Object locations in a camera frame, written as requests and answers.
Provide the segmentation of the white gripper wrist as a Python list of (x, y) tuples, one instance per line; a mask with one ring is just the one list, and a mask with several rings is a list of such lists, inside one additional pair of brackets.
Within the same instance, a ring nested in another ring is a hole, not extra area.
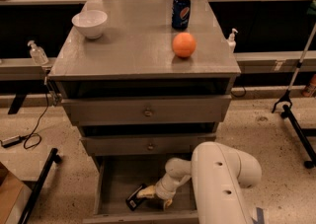
[(172, 177), (169, 174), (165, 174), (155, 186), (149, 186), (141, 189), (136, 196), (138, 198), (154, 198), (156, 194), (159, 198), (165, 200), (163, 202), (163, 209), (166, 210), (173, 203), (172, 198), (175, 196), (177, 189), (183, 186), (190, 179), (190, 175)]

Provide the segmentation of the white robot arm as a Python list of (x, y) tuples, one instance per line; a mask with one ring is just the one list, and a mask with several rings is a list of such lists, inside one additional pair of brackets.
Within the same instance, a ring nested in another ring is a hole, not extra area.
[(195, 148), (189, 161), (169, 159), (165, 175), (136, 196), (158, 197), (170, 206), (178, 187), (191, 182), (199, 224), (253, 224), (242, 190), (254, 187), (261, 178), (261, 165), (252, 155), (204, 142)]

